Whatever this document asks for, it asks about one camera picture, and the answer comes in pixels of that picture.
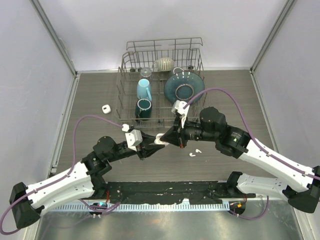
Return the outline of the oval white charging case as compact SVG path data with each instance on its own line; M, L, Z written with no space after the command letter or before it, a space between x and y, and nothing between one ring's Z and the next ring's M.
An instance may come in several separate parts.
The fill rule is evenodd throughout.
M163 135L164 135L163 133L158 133L158 134L155 136L155 140L154 140L154 144L155 144L155 145L164 145L164 146L169 145L168 142L165 142L165 141L162 141L162 140L161 140L161 137L162 137Z

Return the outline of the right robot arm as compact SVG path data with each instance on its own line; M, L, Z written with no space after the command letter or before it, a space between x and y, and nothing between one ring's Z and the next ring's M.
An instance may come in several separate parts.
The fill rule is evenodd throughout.
M269 178L232 172L225 186L230 197L266 195L285 200L302 212L315 212L320 200L319 166L311 168L275 152L248 132L227 124L225 115L214 107L201 110L199 120L199 123L188 121L177 112L174 125L166 133L158 134L154 142L180 148L188 141L214 142L221 154L273 175Z

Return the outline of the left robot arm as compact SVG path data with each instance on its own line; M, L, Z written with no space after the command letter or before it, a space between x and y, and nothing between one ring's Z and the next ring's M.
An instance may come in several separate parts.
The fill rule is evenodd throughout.
M9 202L16 227L26 228L50 210L73 200L102 199L107 192L103 175L112 169L111 162L134 155L144 160L167 145L160 140L160 134L152 136L136 129L126 133L125 138L116 143L103 136L93 151L71 168L34 184L14 185Z

